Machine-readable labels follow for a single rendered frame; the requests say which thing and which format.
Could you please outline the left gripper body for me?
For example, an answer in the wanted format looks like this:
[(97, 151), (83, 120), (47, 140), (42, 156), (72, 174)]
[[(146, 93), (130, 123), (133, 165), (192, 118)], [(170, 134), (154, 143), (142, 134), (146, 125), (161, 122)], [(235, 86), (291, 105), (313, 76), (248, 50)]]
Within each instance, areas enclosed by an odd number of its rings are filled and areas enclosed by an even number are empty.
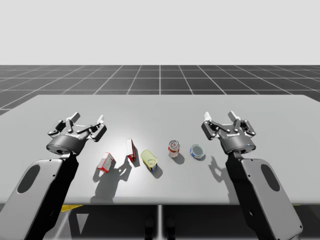
[(46, 149), (57, 155), (74, 154), (79, 155), (83, 150), (89, 135), (89, 131), (76, 131), (68, 133), (66, 131), (59, 132), (57, 130), (47, 133), (52, 140), (46, 145)]

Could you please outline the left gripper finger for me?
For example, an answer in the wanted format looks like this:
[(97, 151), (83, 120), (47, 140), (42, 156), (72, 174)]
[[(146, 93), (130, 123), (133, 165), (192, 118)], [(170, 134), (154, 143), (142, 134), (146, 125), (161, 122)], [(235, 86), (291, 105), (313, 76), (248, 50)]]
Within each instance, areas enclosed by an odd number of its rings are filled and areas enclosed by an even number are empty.
[(65, 120), (59, 120), (54, 129), (49, 131), (47, 134), (50, 137), (55, 137), (62, 133), (71, 134), (74, 132), (73, 127), (79, 118), (80, 114), (75, 112), (72, 116), (67, 117)]
[(76, 133), (78, 135), (85, 133), (86, 139), (99, 142), (106, 131), (107, 127), (104, 123), (104, 115), (101, 115), (95, 124), (82, 127), (82, 129), (77, 130)]

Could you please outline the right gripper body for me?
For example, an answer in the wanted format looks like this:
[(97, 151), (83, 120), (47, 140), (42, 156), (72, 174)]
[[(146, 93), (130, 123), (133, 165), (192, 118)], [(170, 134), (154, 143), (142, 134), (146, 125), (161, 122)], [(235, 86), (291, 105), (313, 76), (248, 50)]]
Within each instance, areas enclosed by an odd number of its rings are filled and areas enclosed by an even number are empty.
[(252, 152), (256, 149), (256, 145), (251, 138), (243, 132), (231, 133), (223, 130), (218, 131), (220, 144), (226, 155), (232, 152), (240, 152), (242, 154)]

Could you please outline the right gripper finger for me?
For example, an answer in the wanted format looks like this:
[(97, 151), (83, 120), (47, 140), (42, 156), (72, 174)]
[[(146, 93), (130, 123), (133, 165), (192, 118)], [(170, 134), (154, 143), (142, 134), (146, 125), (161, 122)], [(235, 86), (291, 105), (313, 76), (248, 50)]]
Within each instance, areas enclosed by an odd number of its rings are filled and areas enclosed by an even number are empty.
[(217, 137), (219, 135), (219, 130), (222, 130), (226, 133), (231, 132), (226, 126), (213, 121), (209, 112), (205, 112), (204, 114), (204, 121), (201, 125), (201, 129), (208, 140), (212, 140)]
[(256, 131), (254, 130), (254, 128), (248, 120), (241, 119), (233, 111), (230, 111), (228, 113), (228, 117), (233, 122), (233, 131), (235, 133), (239, 133), (240, 135), (246, 135), (248, 137), (254, 137), (256, 135)]

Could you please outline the blue flat can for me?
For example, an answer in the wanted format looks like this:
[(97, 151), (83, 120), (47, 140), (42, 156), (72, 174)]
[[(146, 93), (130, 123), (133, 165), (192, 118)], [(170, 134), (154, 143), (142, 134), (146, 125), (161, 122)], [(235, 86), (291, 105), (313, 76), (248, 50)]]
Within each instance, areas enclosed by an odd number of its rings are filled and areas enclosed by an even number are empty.
[(190, 148), (190, 155), (195, 159), (202, 159), (205, 156), (205, 150), (198, 144), (194, 144)]

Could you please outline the red and white carton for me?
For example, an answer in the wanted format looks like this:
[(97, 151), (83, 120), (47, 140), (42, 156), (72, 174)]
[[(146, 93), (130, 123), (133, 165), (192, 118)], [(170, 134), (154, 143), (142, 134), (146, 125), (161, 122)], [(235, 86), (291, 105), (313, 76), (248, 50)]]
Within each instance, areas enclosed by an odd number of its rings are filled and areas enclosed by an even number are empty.
[(104, 173), (108, 173), (114, 161), (114, 157), (109, 152), (105, 152), (97, 165), (97, 169)]

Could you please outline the red and white can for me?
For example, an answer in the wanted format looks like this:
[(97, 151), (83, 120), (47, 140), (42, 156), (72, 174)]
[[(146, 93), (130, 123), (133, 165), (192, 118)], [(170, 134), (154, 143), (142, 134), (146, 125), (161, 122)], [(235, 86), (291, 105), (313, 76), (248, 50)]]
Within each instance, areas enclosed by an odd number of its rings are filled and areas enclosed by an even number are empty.
[(177, 140), (171, 140), (168, 144), (168, 155), (176, 158), (180, 152), (180, 143)]

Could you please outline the green and blue rectangular can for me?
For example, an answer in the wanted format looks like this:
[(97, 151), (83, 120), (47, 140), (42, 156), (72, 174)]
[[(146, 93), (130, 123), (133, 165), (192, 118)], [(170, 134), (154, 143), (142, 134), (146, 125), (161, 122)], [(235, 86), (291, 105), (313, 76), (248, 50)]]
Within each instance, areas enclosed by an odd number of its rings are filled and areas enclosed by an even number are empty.
[(158, 167), (158, 159), (155, 155), (150, 152), (148, 149), (144, 150), (141, 154), (141, 159), (145, 166), (148, 168), (149, 171), (154, 172)]

